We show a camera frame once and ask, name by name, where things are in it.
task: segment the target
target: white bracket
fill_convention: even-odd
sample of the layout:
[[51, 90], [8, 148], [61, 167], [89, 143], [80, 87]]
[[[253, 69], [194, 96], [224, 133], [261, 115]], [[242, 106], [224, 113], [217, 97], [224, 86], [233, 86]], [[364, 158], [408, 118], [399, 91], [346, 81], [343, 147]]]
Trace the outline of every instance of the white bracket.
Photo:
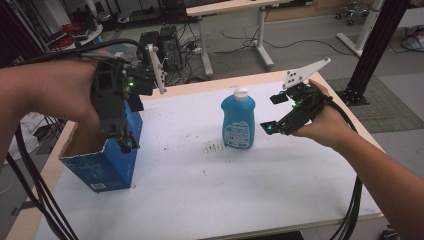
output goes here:
[[287, 90], [288, 88], [291, 88], [305, 81], [312, 74], [314, 74], [315, 72], [323, 68], [329, 62], [331, 62], [330, 58], [324, 58], [323, 60], [319, 62], [309, 64], [302, 68], [297, 68], [297, 69], [292, 69], [290, 71], [287, 71], [287, 76], [283, 84], [283, 90]]
[[160, 94], [164, 94], [166, 92], [165, 72], [162, 70], [163, 65], [160, 63], [158, 55], [156, 54], [159, 49], [154, 47], [153, 44], [147, 44], [147, 48], [149, 49], [149, 55], [150, 59], [152, 60], [152, 66], [155, 72], [156, 83], [158, 85], [159, 92]]

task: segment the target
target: blue bottle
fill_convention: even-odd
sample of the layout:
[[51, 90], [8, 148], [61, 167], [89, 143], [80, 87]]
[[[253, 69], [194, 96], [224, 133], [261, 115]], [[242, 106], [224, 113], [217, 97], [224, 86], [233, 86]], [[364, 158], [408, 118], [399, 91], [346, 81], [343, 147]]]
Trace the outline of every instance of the blue bottle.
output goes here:
[[221, 104], [224, 110], [222, 138], [226, 146], [249, 149], [255, 139], [255, 101], [247, 88], [238, 88]]

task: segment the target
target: white bottle cap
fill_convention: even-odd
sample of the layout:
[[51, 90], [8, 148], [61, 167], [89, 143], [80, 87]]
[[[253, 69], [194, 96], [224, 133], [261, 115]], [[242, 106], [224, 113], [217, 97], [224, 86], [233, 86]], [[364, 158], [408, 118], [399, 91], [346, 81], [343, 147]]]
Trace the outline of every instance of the white bottle cap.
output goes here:
[[234, 91], [234, 99], [236, 101], [242, 102], [242, 101], [246, 100], [247, 97], [248, 97], [247, 88], [237, 88]]

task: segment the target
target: floor mat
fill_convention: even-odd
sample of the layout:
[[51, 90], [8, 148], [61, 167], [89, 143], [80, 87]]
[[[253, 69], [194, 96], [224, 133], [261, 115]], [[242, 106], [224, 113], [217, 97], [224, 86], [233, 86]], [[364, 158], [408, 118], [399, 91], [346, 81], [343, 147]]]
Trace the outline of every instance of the floor mat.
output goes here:
[[[327, 80], [337, 92], [346, 89], [350, 79]], [[369, 105], [349, 106], [349, 109], [370, 133], [395, 132], [424, 128], [424, 122], [404, 104], [384, 83], [372, 76], [364, 97]]]

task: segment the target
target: blue cardboard box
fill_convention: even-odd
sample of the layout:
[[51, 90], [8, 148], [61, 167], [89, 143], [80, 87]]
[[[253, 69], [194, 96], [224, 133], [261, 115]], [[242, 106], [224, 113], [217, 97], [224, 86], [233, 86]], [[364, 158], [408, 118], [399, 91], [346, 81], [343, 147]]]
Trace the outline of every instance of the blue cardboard box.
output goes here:
[[[140, 141], [142, 119], [139, 112], [126, 107], [129, 130]], [[59, 159], [94, 192], [131, 187], [137, 150], [121, 152], [114, 139], [106, 139], [76, 124]]]

